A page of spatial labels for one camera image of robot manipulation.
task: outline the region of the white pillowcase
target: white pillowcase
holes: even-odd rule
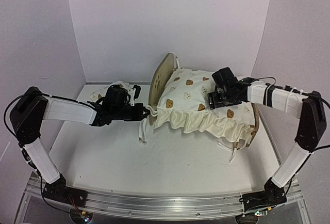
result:
[[[211,110],[207,93],[213,92],[212,72],[179,68],[173,72],[157,105],[154,128],[170,122],[184,133],[208,131],[229,142],[250,143],[255,118],[251,103]]]

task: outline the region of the black wire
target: black wire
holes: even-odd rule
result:
[[[285,192],[285,196],[287,195],[287,193],[289,192],[289,189],[291,187],[291,184],[292,184],[292,180],[293,180],[293,177],[290,179],[290,183],[289,183],[289,186],[287,188],[287,191]]]
[[[326,145],[326,146],[321,146],[321,147],[315,148],[314,149],[314,152],[315,151],[318,151],[318,150],[321,150],[321,149],[325,149],[325,148],[330,148],[330,145]]]
[[[39,177],[40,177],[40,194],[41,194],[42,200],[43,200],[43,201],[44,201],[49,207],[52,207],[53,209],[56,209],[56,210],[59,210],[59,211],[65,212],[65,213],[67,213],[67,214],[69,214],[69,215],[75,215],[75,216],[79,216],[79,217],[81,217],[81,216],[78,215],[78,214],[71,213],[71,212],[69,212],[69,211],[62,210],[62,209],[59,209],[59,208],[57,208],[57,207],[55,207],[55,206],[50,205],[50,204],[46,201],[45,197],[43,196],[43,192],[42,192],[42,176],[41,176],[40,173],[38,173],[38,174],[39,174]]]

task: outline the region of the white backdrop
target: white backdrop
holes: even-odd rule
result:
[[[69,0],[86,80],[150,82],[169,51],[181,64],[250,75],[269,0]]]

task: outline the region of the metal frame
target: metal frame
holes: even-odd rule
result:
[[[212,196],[133,196],[88,190],[86,206],[82,210],[124,218],[148,220],[202,220],[237,216],[244,213],[239,201],[241,193]],[[32,175],[27,183],[15,223],[22,223],[31,196],[40,198],[40,180]],[[298,202],[303,223],[309,224],[306,205],[299,184],[295,180],[287,195],[291,204]],[[70,205],[47,200],[50,203]]]

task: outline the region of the wooden panel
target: wooden panel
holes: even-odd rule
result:
[[[168,53],[156,69],[149,91],[149,105],[154,109],[156,109],[158,101],[164,92],[167,81],[176,69],[176,59],[177,56],[174,53]],[[156,119],[157,117],[149,116],[150,125],[153,125]]]

